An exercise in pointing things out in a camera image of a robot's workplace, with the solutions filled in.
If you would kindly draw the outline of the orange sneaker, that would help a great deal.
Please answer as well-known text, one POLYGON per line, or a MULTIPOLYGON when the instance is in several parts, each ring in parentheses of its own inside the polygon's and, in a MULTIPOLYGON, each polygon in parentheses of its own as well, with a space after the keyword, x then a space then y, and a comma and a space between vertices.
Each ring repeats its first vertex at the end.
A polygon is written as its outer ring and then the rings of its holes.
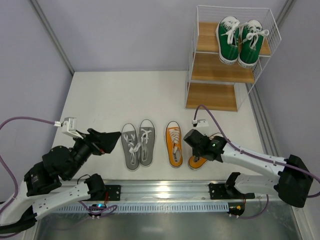
POLYGON ((200 169, 208 160, 203 157, 191 156, 188 160, 188 166, 192 170, 200 169))
POLYGON ((179 124, 176 121, 170 121, 164 136, 169 163, 173 168, 179 168, 183 163, 182 132, 179 124))

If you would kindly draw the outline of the green sneaker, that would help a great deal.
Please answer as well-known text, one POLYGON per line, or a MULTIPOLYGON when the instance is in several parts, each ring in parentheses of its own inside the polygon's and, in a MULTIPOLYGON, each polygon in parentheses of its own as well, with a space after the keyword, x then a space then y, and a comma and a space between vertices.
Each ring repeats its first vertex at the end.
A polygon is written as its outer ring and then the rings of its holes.
POLYGON ((216 27, 218 55, 222 63, 233 65, 239 54, 240 21, 234 16, 223 18, 216 27))
POLYGON ((237 61, 243 68, 253 68, 259 58, 259 54, 265 38, 270 34, 270 31, 264 29, 258 20, 249 20, 244 23, 239 31, 239 39, 241 50, 237 61))

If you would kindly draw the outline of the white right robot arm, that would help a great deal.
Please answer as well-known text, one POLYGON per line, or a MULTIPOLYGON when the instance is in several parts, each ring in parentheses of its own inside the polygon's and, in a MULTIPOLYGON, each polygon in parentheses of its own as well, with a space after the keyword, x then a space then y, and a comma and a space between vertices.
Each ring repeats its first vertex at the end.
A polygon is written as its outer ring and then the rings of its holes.
POLYGON ((221 136, 209 138, 196 129, 190 130, 184 141, 196 157, 237 165, 256 173, 246 175, 233 172, 228 177, 225 188, 232 198, 237 195, 262 194, 277 196, 296 208, 305 206, 314 177, 300 157, 290 155, 283 158, 257 153, 221 136))

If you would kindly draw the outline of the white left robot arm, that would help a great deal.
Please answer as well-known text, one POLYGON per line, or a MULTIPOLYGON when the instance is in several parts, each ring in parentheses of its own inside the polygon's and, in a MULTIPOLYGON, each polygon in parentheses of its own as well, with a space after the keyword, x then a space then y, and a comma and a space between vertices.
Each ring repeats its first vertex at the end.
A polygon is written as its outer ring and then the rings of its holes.
POLYGON ((52 148, 42 156, 25 175, 13 200, 4 203, 0 210, 0 233, 3 237, 32 228, 35 223, 73 202, 98 201, 105 197, 106 187, 102 177, 95 173, 80 184, 55 194, 63 181, 70 181, 92 155, 110 154, 121 132, 98 132, 92 128, 87 133, 74 136, 73 147, 62 145, 52 148))

